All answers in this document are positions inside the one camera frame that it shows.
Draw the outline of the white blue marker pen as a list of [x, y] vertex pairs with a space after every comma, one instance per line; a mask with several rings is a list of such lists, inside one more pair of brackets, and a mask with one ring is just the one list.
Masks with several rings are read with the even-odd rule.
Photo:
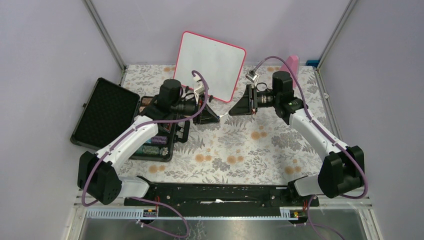
[[228, 112], [225, 112], [225, 113], [219, 115], [218, 118], [219, 119], [222, 119], [222, 118], [224, 118], [225, 116], [228, 116], [228, 115], [229, 115], [229, 113]]

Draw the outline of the pink framed whiteboard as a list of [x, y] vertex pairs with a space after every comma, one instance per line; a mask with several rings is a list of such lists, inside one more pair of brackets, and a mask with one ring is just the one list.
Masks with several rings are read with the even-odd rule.
[[193, 87], [192, 71], [208, 84], [208, 94], [224, 103], [232, 101], [247, 52], [244, 48], [198, 33], [181, 36], [173, 78]]

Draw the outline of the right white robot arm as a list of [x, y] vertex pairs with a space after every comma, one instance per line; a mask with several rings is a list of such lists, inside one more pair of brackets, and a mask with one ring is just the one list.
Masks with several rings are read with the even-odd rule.
[[254, 84], [248, 84], [228, 113], [230, 116], [253, 115], [260, 108], [274, 108], [276, 115], [300, 133], [322, 161], [318, 174], [288, 183], [286, 198], [291, 205], [301, 205], [310, 195], [325, 195], [331, 199], [346, 196], [366, 185], [362, 149], [348, 146], [309, 112], [304, 101], [295, 96], [289, 72], [274, 72], [271, 89], [259, 91]]

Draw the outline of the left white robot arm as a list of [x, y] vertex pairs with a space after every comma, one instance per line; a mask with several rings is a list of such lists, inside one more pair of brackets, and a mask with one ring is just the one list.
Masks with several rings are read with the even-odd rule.
[[123, 133], [95, 153], [87, 151], [80, 156], [77, 186], [82, 190], [83, 206], [97, 202], [108, 205], [117, 198], [136, 198], [144, 206], [154, 202], [155, 192], [146, 180], [119, 176], [118, 170], [166, 125], [194, 120], [206, 111], [209, 86], [198, 73], [193, 80], [194, 97], [190, 100], [183, 97], [184, 90], [178, 80], [165, 80], [159, 93]]

